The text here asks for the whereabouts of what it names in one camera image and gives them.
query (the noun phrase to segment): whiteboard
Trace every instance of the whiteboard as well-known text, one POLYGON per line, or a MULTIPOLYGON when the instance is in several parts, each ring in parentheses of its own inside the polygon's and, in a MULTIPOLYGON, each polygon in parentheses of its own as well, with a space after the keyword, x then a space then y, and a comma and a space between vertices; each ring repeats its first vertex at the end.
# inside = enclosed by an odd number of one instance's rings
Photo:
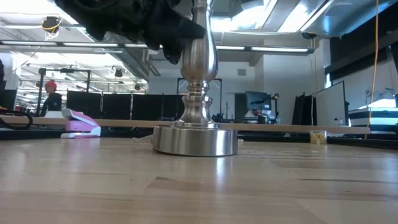
POLYGON ((317 124, 319 126, 338 126, 335 118, 346 124, 344 82, 339 82, 315 94, 317 99, 317 124))

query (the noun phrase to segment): metal lamp base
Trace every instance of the metal lamp base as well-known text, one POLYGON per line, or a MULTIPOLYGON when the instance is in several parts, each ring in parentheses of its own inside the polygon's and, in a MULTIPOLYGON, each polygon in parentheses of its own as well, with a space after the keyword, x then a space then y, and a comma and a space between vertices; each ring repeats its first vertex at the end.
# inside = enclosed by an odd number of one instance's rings
POLYGON ((152 148, 180 156, 231 156, 238 152, 238 132, 155 126, 152 148))

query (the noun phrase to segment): wood grain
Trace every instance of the wood grain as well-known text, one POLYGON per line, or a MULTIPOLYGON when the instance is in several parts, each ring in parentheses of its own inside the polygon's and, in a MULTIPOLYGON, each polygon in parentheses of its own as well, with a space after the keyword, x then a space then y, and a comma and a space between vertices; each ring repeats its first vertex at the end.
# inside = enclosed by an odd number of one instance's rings
MULTIPOLYGON (((11 124, 26 124, 25 117, 1 116, 3 120, 11 124)), ((153 128, 156 125, 170 125, 170 121, 129 121, 114 119, 96 119, 101 127, 125 127, 125 128, 153 128)), ((43 125, 65 125, 63 118, 34 118, 34 124, 43 125)), ((303 126, 303 125, 265 125, 265 124, 220 124, 222 129, 238 131, 271 131, 286 133, 309 133, 310 131, 328 131, 336 134, 370 134, 369 128, 362 127, 326 127, 326 126, 303 126)))
POLYGON ((397 223, 398 153, 245 142, 232 157, 132 139, 0 143, 0 223, 397 223))

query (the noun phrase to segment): small yellow container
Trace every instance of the small yellow container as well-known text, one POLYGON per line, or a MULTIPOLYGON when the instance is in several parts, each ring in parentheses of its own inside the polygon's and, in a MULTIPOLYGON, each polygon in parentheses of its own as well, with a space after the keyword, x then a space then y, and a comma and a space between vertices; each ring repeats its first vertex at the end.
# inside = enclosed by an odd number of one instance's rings
POLYGON ((310 131, 310 142, 312 144, 327 144, 326 131, 310 131))

